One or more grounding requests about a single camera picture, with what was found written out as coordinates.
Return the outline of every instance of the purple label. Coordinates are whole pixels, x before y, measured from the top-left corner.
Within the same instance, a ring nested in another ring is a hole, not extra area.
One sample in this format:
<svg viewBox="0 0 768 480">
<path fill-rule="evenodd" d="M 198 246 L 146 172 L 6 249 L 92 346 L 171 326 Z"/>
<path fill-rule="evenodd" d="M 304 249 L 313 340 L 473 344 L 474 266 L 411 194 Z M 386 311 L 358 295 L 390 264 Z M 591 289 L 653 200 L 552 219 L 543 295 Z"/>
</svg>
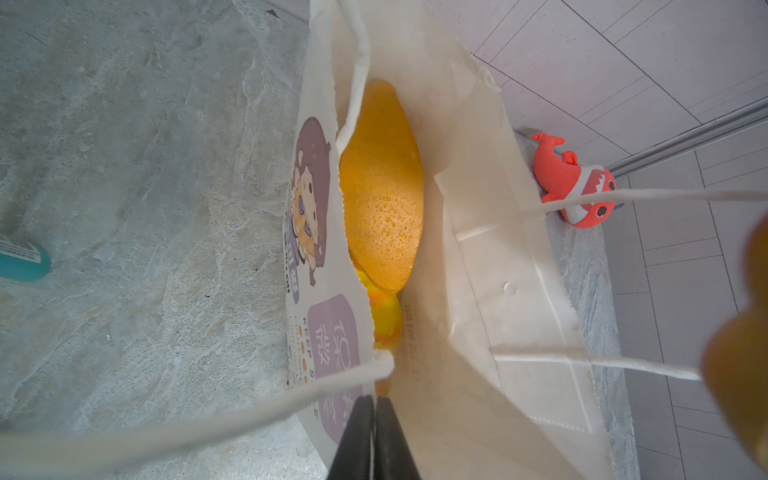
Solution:
<svg viewBox="0 0 768 480">
<path fill-rule="evenodd" d="M 360 364 L 357 325 L 352 307 L 344 295 L 336 295 L 330 300 L 312 305 L 306 316 L 317 378 Z M 349 420 L 352 406 L 361 395 L 362 386 L 358 386 L 320 401 L 320 421 L 328 436 L 337 445 Z"/>
<path fill-rule="evenodd" d="M 286 291 L 293 293 L 293 303 L 299 302 L 299 272 L 298 272 L 298 259 L 299 259 L 299 247 L 296 245 L 296 238 L 293 236 L 293 225 L 291 224 L 290 216 L 286 214 L 286 231 L 283 235 L 283 248 L 286 254 Z"/>
</svg>

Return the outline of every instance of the white label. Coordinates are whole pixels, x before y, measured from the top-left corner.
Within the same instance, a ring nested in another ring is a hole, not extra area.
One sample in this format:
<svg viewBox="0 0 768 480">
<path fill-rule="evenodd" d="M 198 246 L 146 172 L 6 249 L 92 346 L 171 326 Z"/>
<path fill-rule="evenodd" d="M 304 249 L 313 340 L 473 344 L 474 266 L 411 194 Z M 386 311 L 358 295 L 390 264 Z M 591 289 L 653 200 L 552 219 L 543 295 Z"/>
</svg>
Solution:
<svg viewBox="0 0 768 480">
<path fill-rule="evenodd" d="M 5 235 L 0 235 L 0 253 L 33 263 L 42 261 L 40 251 L 34 245 L 23 240 L 14 240 Z"/>
</svg>

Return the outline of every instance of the blue bottle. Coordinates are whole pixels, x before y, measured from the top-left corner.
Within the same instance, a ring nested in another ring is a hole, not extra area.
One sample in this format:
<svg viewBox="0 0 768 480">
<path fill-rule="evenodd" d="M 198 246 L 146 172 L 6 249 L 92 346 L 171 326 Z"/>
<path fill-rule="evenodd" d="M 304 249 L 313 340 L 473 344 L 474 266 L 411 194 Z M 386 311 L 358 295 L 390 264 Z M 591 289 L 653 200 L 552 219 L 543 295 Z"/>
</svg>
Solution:
<svg viewBox="0 0 768 480">
<path fill-rule="evenodd" d="M 39 245 L 0 235 L 0 276 L 34 282 L 49 271 L 51 258 Z"/>
</svg>

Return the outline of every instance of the plush toy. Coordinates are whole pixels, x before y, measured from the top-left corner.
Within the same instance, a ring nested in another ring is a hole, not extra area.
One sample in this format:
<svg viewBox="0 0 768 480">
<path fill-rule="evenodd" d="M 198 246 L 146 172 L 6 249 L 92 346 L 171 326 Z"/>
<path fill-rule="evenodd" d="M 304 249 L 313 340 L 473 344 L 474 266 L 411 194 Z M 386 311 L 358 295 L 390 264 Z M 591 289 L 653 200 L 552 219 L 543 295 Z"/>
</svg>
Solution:
<svg viewBox="0 0 768 480">
<path fill-rule="evenodd" d="M 600 165 L 581 167 L 572 151 L 564 152 L 560 160 L 554 148 L 565 143 L 562 138 L 536 134 L 533 139 L 539 143 L 533 171 L 536 180 L 548 192 L 541 199 L 542 203 L 616 190 L 614 176 Z M 564 208 L 560 213 L 576 228 L 592 228 L 603 223 L 615 207 L 613 202 L 600 202 Z"/>
</svg>

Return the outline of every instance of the white paper bag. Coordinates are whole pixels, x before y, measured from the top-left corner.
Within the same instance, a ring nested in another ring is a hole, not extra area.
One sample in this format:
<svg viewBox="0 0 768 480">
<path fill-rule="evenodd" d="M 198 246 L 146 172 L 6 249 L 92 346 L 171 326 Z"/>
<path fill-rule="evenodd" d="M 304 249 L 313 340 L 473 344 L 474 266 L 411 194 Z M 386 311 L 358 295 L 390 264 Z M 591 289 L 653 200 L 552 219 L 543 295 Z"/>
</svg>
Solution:
<svg viewBox="0 0 768 480">
<path fill-rule="evenodd" d="M 425 478 L 613 478 L 590 367 L 492 355 L 506 347 L 584 351 L 544 217 L 518 217 L 540 199 L 498 88 L 421 0 L 342 7 L 312 3 L 296 124 L 284 230 L 292 386 L 372 354 L 368 296 L 349 259 L 339 189 L 339 150 L 369 61 L 368 78 L 395 86 L 425 172 L 424 233 L 402 291 L 404 338 L 390 392 L 419 470 Z M 372 391 L 368 384 L 299 413 L 326 464 L 354 399 Z"/>
</svg>

